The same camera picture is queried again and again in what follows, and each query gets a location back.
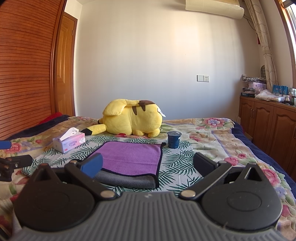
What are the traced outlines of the palm leaf print cloth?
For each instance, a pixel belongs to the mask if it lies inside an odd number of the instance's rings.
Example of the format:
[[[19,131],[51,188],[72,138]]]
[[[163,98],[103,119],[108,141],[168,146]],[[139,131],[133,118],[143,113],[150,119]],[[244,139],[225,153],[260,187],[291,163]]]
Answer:
[[[161,144],[167,143],[167,139],[151,139],[128,137],[120,138],[113,136],[98,135],[87,137],[86,143],[74,148],[66,154],[54,150],[53,148],[39,155],[33,160],[29,167],[22,169],[22,173],[31,176],[40,164],[48,164],[52,168],[63,167],[72,159],[84,160],[89,154],[101,147],[108,141],[119,141],[137,144]],[[159,188],[154,191],[172,191],[180,193],[186,187],[199,181],[202,176],[193,166],[193,157],[196,152],[200,152],[213,161],[218,160],[218,147],[215,140],[209,143],[201,142],[199,138],[195,141],[192,138],[181,138],[177,149],[170,149],[168,145],[163,147],[163,156],[158,174]]]

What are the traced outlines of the pink white tissue box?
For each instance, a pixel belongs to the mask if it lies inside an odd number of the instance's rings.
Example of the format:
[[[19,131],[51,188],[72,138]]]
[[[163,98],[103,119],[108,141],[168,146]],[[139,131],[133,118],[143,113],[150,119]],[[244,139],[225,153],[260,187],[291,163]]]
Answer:
[[[69,128],[63,135],[53,138],[55,150],[66,153],[85,143],[85,133],[79,132],[77,128]]]

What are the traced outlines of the dark blue cup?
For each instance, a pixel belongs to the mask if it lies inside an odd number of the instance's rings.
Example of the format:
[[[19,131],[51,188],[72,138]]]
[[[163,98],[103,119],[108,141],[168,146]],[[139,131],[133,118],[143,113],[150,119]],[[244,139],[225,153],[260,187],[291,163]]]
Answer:
[[[169,131],[168,135],[168,147],[171,149],[177,149],[179,147],[179,142],[182,133],[178,131]]]

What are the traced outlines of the grey folded towel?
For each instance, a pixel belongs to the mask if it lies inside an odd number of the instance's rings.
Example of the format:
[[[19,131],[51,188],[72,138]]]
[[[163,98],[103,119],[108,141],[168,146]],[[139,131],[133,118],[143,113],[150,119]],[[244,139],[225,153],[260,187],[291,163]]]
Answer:
[[[122,176],[119,174],[109,173],[106,171],[100,171],[95,175],[95,180],[103,184],[112,186],[123,186],[128,188],[139,189],[155,189],[157,183],[155,179],[150,175],[145,176]]]

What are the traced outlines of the purple towel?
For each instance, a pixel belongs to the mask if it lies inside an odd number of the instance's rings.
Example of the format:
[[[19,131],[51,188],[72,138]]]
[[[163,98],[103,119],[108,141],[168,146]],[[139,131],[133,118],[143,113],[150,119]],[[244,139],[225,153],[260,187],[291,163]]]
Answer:
[[[157,176],[164,145],[112,141],[104,143],[93,154],[102,155],[104,171],[123,176]]]

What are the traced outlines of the red blanket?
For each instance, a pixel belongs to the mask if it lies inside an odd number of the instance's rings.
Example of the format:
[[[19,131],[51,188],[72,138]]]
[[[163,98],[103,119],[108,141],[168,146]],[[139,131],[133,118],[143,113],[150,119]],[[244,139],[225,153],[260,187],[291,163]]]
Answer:
[[[63,120],[63,114],[60,112],[54,113],[38,123],[39,126],[48,127],[54,126]]]

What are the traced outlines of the yellow pikachu plush toy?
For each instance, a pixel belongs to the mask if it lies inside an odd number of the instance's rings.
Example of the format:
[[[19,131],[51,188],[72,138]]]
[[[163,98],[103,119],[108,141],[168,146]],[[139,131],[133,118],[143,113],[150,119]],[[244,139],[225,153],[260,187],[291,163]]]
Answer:
[[[87,136],[109,132],[154,138],[160,134],[164,117],[161,109],[150,100],[115,99],[105,107],[98,124],[81,132]]]

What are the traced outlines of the wooden side cabinet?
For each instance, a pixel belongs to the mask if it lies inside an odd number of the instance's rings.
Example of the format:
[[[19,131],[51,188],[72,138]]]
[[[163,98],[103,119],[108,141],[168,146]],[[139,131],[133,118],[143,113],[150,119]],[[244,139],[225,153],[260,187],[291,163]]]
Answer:
[[[252,142],[295,180],[295,107],[241,96],[238,116]]]

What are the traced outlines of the wooden door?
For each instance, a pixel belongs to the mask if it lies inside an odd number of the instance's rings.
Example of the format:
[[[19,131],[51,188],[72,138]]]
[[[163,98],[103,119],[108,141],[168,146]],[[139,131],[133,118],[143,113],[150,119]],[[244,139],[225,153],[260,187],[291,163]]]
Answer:
[[[78,20],[63,13],[57,42],[55,107],[56,111],[75,115],[74,104],[74,49]]]

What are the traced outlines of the floral cloth on cabinet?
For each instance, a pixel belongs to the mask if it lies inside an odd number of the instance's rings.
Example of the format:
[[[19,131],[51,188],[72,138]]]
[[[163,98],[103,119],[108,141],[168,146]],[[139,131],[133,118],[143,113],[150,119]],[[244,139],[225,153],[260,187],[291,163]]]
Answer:
[[[259,94],[255,96],[255,98],[259,100],[273,101],[273,102],[285,101],[285,97],[274,95],[273,93],[269,92],[267,89],[262,90]]]

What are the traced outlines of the pile of folded fabrics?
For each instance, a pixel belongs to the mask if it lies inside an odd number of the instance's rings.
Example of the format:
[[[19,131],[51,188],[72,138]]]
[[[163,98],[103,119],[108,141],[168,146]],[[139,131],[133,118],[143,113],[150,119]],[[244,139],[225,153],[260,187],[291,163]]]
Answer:
[[[255,98],[261,91],[267,89],[266,79],[263,77],[248,77],[246,75],[241,76],[244,82],[244,87],[241,92],[241,96]]]

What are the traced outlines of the blue box on cabinet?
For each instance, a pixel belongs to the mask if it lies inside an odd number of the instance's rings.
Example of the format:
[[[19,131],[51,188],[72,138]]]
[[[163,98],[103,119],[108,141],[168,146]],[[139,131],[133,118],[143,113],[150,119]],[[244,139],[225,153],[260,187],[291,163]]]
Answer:
[[[275,95],[287,95],[289,88],[286,85],[273,85],[273,94]]]

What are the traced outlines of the wooden slatted wardrobe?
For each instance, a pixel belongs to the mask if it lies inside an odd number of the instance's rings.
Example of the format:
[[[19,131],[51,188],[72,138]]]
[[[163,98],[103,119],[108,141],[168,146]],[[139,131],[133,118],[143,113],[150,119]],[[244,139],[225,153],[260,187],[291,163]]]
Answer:
[[[58,31],[65,1],[1,1],[1,139],[55,112]]]

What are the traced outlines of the white air conditioner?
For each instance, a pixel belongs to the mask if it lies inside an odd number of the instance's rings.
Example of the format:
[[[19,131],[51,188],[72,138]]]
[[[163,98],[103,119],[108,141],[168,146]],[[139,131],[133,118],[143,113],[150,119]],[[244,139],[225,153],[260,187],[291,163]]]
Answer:
[[[242,19],[244,15],[244,8],[239,1],[186,0],[185,9],[234,19]]]

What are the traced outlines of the white wall socket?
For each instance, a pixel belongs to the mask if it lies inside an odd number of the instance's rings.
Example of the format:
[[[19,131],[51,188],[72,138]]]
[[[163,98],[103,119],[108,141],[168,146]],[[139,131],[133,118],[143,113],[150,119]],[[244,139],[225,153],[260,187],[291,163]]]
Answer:
[[[210,76],[209,75],[197,75],[198,82],[209,82]]]

